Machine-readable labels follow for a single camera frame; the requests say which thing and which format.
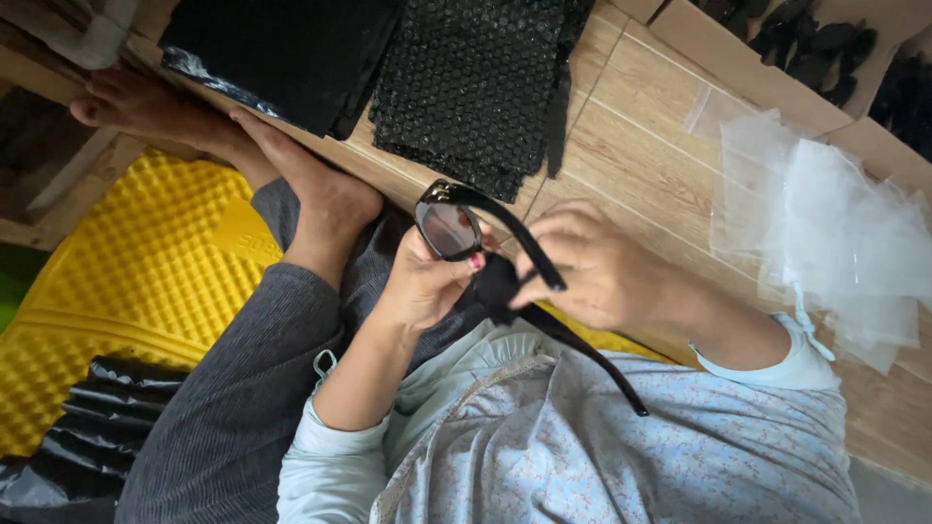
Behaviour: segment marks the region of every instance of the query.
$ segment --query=striped gray pants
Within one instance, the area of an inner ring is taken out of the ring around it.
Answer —
[[[261,187],[253,207],[279,246],[295,234],[299,204],[284,179]],[[275,264],[175,395],[132,466],[118,524],[278,520],[281,458],[318,376],[314,357],[346,350],[388,280],[413,224],[389,206],[361,235],[337,291],[306,269]],[[408,372],[485,317],[466,295],[418,342]]]

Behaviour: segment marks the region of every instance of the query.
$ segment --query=black sunglasses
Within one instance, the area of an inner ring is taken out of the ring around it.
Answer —
[[[514,237],[521,243],[525,253],[530,257],[535,268],[523,280],[518,281],[517,277],[514,276],[514,265],[511,261],[502,256],[490,254],[487,255],[488,265],[485,270],[479,273],[479,278],[482,278],[490,269],[497,269],[500,274],[498,279],[493,279],[494,285],[512,287],[510,296],[517,294],[525,283],[538,274],[541,275],[543,281],[551,289],[566,291],[567,285],[563,281],[563,277],[560,276],[559,271],[556,270],[554,263],[543,252],[541,246],[537,244],[534,237],[530,235],[530,231],[521,224],[520,220],[509,213],[501,204],[486,195],[469,187],[447,182],[444,179],[431,184],[415,206],[415,222],[418,225],[420,235],[438,256],[448,262],[459,262],[473,253],[482,251],[482,229],[479,227],[479,219],[469,210],[469,207],[476,207],[492,213],[510,229]],[[511,275],[513,279],[510,282],[508,281],[508,275]],[[628,399],[635,413],[640,417],[649,415],[644,403],[641,402],[640,397],[637,396],[634,388],[624,378],[622,372],[592,345],[561,324],[546,310],[537,304],[529,304],[521,311],[510,311],[501,304],[486,303],[482,298],[482,293],[477,293],[477,299],[489,310],[490,317],[496,325],[511,324],[516,317],[521,317],[550,338],[563,342],[574,350],[581,352],[594,360],[609,374],[615,385]]]
[[[431,249],[447,262],[459,262],[482,251],[482,229],[471,207],[491,213],[511,230],[534,264],[526,283],[538,274],[554,291],[566,291],[567,284],[556,266],[537,244],[530,231],[501,204],[468,186],[437,180],[421,195],[414,209],[420,235]]]

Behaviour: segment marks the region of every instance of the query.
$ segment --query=bubble wrap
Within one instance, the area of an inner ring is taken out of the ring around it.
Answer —
[[[567,59],[593,3],[408,0],[369,115],[374,145],[514,202],[548,146],[551,174],[560,165]]]

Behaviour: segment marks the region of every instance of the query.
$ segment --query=fingernail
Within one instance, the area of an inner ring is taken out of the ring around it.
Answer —
[[[486,264],[486,258],[479,253],[473,253],[469,257],[469,265],[473,271],[478,271]]]

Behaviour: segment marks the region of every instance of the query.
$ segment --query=foot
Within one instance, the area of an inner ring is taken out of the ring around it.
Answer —
[[[382,195],[323,164],[249,111],[237,108],[230,117],[259,144],[301,202],[295,239],[282,262],[309,269],[339,290],[356,239],[382,210]]]
[[[88,93],[72,102],[71,114],[91,127],[173,140],[214,154],[237,131],[209,107],[120,65],[91,72],[85,88]]]

